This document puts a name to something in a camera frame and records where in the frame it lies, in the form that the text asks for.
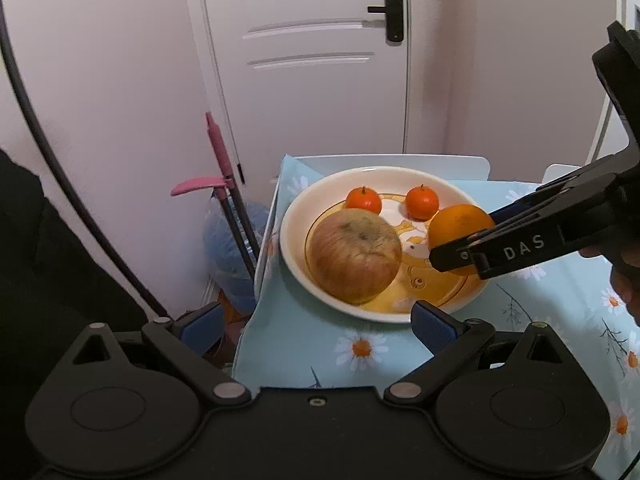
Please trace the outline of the person's right hand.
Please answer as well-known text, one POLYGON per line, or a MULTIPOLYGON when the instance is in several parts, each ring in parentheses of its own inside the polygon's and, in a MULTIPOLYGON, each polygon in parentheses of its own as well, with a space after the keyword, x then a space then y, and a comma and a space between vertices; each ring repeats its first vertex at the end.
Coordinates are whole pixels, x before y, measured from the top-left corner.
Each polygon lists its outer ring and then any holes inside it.
MULTIPOLYGON (((632 244, 622 250, 622 258, 628 266, 639 266, 639 245, 632 244)), ((634 322, 640 321, 639 282, 631 280, 620 266, 612 265, 610 282, 612 289, 624 300, 628 313, 634 322)))

